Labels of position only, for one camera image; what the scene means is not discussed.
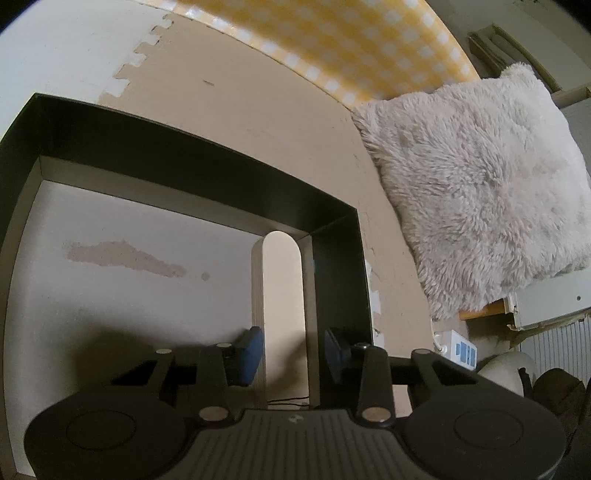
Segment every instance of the fluffy cushion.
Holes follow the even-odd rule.
[[[400,215],[433,318],[587,267],[583,156],[529,67],[371,102],[353,120]]]

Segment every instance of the brown stain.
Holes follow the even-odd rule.
[[[132,247],[125,240],[101,242],[97,245],[74,244],[69,246],[66,258],[74,262],[94,263],[101,267],[144,270],[168,278],[184,277],[187,274],[184,267],[158,260],[153,255]]]

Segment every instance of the open box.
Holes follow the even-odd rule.
[[[309,365],[314,365],[310,357],[316,358],[317,370],[309,370],[310,394],[317,393],[325,406],[346,394],[332,383],[325,362],[317,359],[324,358],[323,332],[328,327],[342,329],[355,342],[372,341],[361,233],[353,207],[203,138],[36,94],[0,143],[3,324],[21,237],[44,180],[206,220],[253,238],[276,230],[291,235],[303,259]],[[18,354],[5,355],[6,341],[5,363]],[[6,365],[1,371],[0,468],[5,479],[26,478],[15,467],[6,414]]]

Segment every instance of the yellow and white gingham cloth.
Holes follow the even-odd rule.
[[[353,107],[478,80],[425,0],[138,0],[265,53]]]

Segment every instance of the radiator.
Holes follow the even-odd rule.
[[[563,368],[585,384],[591,377],[591,316],[539,333],[524,340],[519,348],[532,357],[544,373],[551,368]]]

